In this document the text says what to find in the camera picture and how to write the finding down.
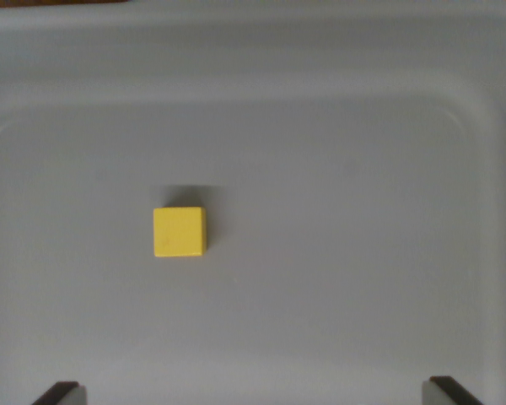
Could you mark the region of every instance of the plastic bin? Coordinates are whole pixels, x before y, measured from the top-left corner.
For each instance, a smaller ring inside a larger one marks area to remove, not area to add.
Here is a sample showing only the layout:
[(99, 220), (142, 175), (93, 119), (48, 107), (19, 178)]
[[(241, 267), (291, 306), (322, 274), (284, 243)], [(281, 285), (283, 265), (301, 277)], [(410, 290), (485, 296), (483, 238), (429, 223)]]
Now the plastic bin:
[[(152, 212), (207, 210), (200, 258)], [(506, 404), (506, 4), (0, 10), (0, 405)]]

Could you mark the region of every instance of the cube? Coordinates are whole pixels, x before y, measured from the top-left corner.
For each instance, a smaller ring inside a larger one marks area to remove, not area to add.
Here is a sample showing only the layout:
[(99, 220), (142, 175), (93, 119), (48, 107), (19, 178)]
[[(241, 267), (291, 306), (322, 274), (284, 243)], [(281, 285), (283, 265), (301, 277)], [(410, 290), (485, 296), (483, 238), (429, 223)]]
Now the cube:
[(206, 250), (206, 213), (202, 207), (168, 207), (153, 211), (156, 257), (202, 256)]

